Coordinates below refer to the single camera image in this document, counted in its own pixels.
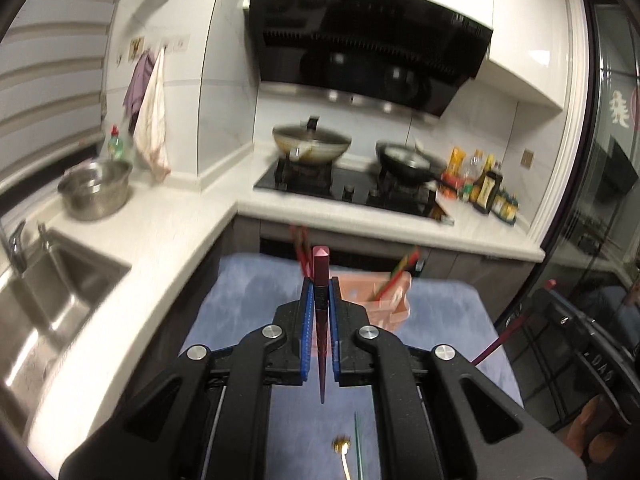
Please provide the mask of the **bright red chopstick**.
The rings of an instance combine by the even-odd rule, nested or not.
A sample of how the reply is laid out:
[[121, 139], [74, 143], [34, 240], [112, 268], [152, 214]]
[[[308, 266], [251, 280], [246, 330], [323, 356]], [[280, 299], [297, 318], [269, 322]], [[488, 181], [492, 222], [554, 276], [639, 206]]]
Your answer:
[[297, 261], [305, 278], [312, 278], [312, 255], [306, 226], [290, 226]]

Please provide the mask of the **pink plastic utensil basket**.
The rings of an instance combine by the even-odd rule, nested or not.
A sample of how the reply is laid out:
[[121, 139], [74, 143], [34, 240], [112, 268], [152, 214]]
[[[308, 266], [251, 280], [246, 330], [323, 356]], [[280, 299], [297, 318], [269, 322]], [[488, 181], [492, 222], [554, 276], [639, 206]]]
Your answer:
[[340, 281], [342, 299], [363, 306], [372, 325], [394, 332], [408, 320], [410, 304], [407, 294], [412, 284], [408, 272], [404, 272], [395, 286], [376, 301], [370, 301], [369, 298], [388, 279], [387, 274], [340, 271], [332, 276], [337, 276]]

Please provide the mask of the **built-in black oven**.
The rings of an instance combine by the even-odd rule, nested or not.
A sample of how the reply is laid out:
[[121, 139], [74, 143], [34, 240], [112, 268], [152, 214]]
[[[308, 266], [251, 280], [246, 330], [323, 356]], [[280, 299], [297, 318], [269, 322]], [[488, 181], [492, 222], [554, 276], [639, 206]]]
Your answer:
[[[270, 257], [297, 261], [295, 246], [290, 240], [262, 237], [259, 240], [259, 252]], [[330, 253], [330, 263], [334, 268], [390, 273], [402, 258], [412, 253], [412, 248], [400, 248], [391, 252], [354, 252], [331, 247]]]

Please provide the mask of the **blue-grey fleece mat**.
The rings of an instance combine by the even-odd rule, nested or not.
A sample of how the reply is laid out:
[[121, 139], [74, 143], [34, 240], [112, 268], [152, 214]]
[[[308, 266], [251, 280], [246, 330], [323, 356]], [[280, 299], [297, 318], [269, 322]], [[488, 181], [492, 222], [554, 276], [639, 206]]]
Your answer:
[[[291, 260], [256, 254], [223, 258], [184, 345], [204, 344], [216, 350], [237, 344], [271, 322], [277, 306], [297, 300], [302, 285], [299, 266]], [[450, 344], [472, 360], [497, 337], [480, 296], [467, 284], [416, 280], [408, 299], [410, 316], [396, 332], [407, 346], [431, 349]], [[350, 473], [380, 478], [370, 388], [341, 388], [328, 382], [321, 403], [315, 370], [300, 387], [273, 387], [266, 478], [344, 478], [340, 456], [332, 446], [338, 436], [350, 439]]]

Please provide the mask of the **green chopstick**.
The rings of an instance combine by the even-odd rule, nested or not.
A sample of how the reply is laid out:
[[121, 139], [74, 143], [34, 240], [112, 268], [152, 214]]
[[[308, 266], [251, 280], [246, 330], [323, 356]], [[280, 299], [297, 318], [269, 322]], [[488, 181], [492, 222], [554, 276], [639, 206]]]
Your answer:
[[405, 255], [404, 258], [399, 261], [398, 265], [392, 271], [388, 279], [374, 290], [370, 299], [373, 301], [381, 299], [389, 289], [395, 286], [397, 281], [401, 278], [401, 275], [411, 269], [419, 259], [420, 249], [415, 247], [413, 248], [412, 252], [409, 252], [407, 255]]

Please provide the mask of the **black gas stove top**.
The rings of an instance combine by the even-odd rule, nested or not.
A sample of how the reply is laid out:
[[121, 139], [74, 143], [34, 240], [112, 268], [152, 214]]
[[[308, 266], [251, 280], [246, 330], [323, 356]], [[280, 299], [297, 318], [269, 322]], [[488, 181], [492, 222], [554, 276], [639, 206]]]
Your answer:
[[384, 169], [358, 171], [332, 162], [306, 166], [279, 158], [254, 188], [336, 200], [454, 225], [454, 218], [437, 203], [435, 181], [404, 185]]

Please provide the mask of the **steel wok with lid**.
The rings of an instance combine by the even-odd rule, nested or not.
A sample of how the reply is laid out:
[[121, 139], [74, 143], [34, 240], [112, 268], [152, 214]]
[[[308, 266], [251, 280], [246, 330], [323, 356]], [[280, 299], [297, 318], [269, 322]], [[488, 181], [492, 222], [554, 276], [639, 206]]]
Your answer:
[[319, 116], [299, 125], [272, 128], [273, 141], [283, 158], [307, 166], [332, 164], [352, 145], [352, 138], [319, 126]]

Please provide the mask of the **black frying pan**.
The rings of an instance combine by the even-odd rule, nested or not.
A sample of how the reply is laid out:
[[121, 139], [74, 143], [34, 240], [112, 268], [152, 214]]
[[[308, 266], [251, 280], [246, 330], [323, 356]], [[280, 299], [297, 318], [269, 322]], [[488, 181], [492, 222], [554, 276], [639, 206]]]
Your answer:
[[436, 182], [445, 188], [456, 188], [442, 180], [447, 163], [431, 153], [422, 153], [417, 148], [405, 144], [378, 141], [375, 144], [378, 163], [383, 171], [390, 174], [403, 186], [418, 188], [427, 182]]

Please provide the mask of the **red snack packet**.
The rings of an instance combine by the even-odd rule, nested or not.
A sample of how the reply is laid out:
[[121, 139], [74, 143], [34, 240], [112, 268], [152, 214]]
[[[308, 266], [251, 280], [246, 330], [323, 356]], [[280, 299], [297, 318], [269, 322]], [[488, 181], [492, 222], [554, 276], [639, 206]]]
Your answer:
[[460, 179], [452, 174], [445, 172], [440, 176], [439, 192], [446, 198], [456, 200], [460, 196], [462, 186]]

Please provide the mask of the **gold flower spoon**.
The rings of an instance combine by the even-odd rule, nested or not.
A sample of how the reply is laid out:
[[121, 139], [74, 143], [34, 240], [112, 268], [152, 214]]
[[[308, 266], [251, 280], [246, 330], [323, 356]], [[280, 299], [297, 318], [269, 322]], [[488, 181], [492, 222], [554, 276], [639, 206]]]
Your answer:
[[344, 474], [345, 480], [352, 480], [352, 475], [349, 471], [347, 454], [350, 448], [350, 439], [346, 436], [338, 436], [334, 439], [332, 446], [334, 448], [335, 453], [340, 456], [342, 471]]

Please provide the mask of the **yellow seasoning packet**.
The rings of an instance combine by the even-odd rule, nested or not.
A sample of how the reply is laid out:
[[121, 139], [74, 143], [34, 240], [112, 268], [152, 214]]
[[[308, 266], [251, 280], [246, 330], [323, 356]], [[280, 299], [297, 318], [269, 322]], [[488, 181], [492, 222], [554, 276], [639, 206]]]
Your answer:
[[459, 177], [459, 171], [464, 162], [465, 157], [466, 157], [465, 151], [463, 151], [462, 148], [458, 148], [457, 146], [455, 146], [451, 151], [445, 174], [453, 178]]

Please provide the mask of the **clear plastic oil bottle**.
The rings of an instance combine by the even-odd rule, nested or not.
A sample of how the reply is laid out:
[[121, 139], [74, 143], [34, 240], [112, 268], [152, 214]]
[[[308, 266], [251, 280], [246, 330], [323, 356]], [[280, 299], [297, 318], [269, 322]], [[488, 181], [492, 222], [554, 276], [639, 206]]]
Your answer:
[[470, 198], [475, 181], [480, 177], [484, 165], [484, 153], [476, 150], [474, 154], [462, 165], [460, 178], [462, 179], [462, 200]]

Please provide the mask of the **dark soy sauce bottle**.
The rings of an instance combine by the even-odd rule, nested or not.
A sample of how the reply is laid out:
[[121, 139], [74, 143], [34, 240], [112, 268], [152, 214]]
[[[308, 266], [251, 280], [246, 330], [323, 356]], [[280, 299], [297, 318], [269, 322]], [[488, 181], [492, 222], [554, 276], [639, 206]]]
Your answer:
[[501, 164], [500, 162], [495, 162], [494, 166], [484, 172], [482, 180], [480, 180], [477, 196], [473, 200], [473, 206], [478, 212], [481, 214], [490, 213], [502, 185], [502, 180]]

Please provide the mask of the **green seasoning jar rack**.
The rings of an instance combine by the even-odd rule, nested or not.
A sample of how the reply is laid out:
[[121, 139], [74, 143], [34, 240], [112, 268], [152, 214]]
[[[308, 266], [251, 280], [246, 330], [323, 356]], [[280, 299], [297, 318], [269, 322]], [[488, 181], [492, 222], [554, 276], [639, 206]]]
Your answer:
[[502, 222], [509, 226], [514, 226], [519, 209], [520, 203], [518, 202], [518, 198], [502, 188], [496, 195], [491, 212]]

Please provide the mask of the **white hanging dish towel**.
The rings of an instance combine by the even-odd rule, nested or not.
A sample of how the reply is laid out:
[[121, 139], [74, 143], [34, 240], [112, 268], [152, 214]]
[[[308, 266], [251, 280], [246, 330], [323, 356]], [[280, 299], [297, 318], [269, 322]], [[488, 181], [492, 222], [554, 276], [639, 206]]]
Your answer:
[[134, 129], [134, 145], [156, 182], [164, 182], [171, 173], [166, 148], [165, 51], [157, 52]]

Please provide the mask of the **stainless steel mixing bowl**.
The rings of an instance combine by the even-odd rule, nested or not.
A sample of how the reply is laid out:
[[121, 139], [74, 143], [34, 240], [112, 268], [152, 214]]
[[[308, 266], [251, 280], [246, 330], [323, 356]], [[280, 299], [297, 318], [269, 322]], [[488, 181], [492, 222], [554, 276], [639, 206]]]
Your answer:
[[78, 221], [96, 221], [122, 209], [130, 196], [132, 171], [126, 160], [95, 159], [67, 171], [58, 182], [66, 212]]

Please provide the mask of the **green dish soap bottle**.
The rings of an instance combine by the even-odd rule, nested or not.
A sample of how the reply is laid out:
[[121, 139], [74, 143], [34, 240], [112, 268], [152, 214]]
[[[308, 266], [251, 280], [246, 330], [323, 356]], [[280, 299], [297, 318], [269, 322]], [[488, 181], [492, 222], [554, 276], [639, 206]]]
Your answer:
[[120, 129], [114, 125], [111, 128], [110, 135], [107, 140], [107, 154], [111, 160], [121, 160], [122, 162], [131, 162], [131, 141], [129, 134], [121, 132]]

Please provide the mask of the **black range hood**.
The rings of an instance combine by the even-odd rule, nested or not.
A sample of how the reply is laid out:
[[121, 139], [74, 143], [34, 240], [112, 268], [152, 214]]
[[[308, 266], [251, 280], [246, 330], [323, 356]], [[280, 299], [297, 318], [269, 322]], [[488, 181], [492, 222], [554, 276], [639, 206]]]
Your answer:
[[480, 71], [491, 28], [428, 0], [250, 0], [259, 78], [437, 120]]

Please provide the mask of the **purple hanging cloth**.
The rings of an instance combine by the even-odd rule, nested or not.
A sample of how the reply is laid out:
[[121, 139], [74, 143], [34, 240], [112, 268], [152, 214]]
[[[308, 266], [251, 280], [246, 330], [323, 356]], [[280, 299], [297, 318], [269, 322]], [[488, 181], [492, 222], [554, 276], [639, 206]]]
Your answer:
[[125, 115], [128, 118], [128, 132], [130, 136], [134, 135], [134, 128], [142, 107], [146, 87], [152, 75], [155, 64], [155, 55], [150, 50], [145, 50], [134, 68], [131, 80], [124, 97], [122, 106], [125, 109]]

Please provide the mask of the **stainless steel sink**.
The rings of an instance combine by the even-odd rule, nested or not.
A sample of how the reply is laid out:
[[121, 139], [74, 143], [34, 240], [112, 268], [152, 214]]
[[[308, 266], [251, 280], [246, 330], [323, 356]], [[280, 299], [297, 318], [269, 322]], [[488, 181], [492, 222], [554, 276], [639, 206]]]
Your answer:
[[51, 370], [130, 265], [58, 233], [35, 244], [27, 270], [1, 275], [1, 413], [19, 436]]

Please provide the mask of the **chrome sink faucet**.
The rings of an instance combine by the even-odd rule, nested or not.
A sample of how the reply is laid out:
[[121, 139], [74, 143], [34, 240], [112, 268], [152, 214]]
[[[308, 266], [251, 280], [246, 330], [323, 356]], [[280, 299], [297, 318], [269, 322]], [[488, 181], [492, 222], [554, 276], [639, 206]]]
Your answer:
[[[26, 247], [23, 243], [23, 232], [26, 228], [26, 221], [22, 220], [17, 223], [15, 229], [6, 234], [5, 229], [1, 229], [1, 246], [8, 258], [12, 271], [22, 276], [28, 268]], [[44, 252], [51, 249], [51, 240], [49, 231], [44, 222], [37, 223], [37, 231], [39, 235], [39, 243]]]

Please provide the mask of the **beige wall outlet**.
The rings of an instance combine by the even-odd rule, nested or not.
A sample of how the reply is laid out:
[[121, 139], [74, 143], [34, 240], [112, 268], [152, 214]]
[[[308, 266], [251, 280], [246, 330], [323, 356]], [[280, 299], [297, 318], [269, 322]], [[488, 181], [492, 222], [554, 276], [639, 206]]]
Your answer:
[[534, 153], [529, 150], [524, 150], [520, 164], [523, 168], [530, 169], [533, 165]]

